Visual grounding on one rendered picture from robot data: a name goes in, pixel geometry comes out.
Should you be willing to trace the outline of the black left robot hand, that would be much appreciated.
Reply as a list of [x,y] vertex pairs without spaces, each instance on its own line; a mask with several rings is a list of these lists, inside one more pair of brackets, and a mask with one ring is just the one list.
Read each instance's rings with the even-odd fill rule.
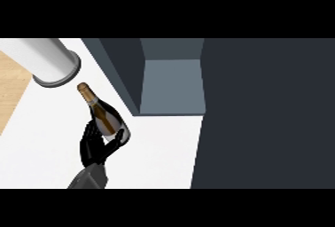
[[80,140],[80,157],[84,167],[105,163],[108,157],[121,147],[123,134],[124,129],[118,131],[115,138],[105,143],[96,122],[90,121],[87,123]]

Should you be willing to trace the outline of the dark grey cabinet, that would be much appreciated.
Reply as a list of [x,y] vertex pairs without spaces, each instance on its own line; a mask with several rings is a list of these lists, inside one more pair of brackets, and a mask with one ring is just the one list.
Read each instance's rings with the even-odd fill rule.
[[205,114],[201,38],[86,38],[134,116]]

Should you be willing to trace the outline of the dark wine bottle gold neck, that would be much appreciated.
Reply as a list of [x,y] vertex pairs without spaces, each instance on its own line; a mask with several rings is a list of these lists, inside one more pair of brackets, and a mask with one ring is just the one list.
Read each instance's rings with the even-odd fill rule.
[[130,140],[131,132],[118,111],[106,102],[99,99],[98,95],[84,82],[77,85],[77,90],[87,102],[92,118],[96,122],[102,136],[108,141],[111,141],[121,131],[121,145],[126,145]]

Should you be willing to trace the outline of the white cylinder with grey rim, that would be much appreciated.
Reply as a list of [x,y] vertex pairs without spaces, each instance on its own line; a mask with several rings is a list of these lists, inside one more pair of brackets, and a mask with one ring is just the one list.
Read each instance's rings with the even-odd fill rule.
[[31,72],[41,87],[59,87],[75,78],[81,59],[58,38],[0,38],[0,51]]

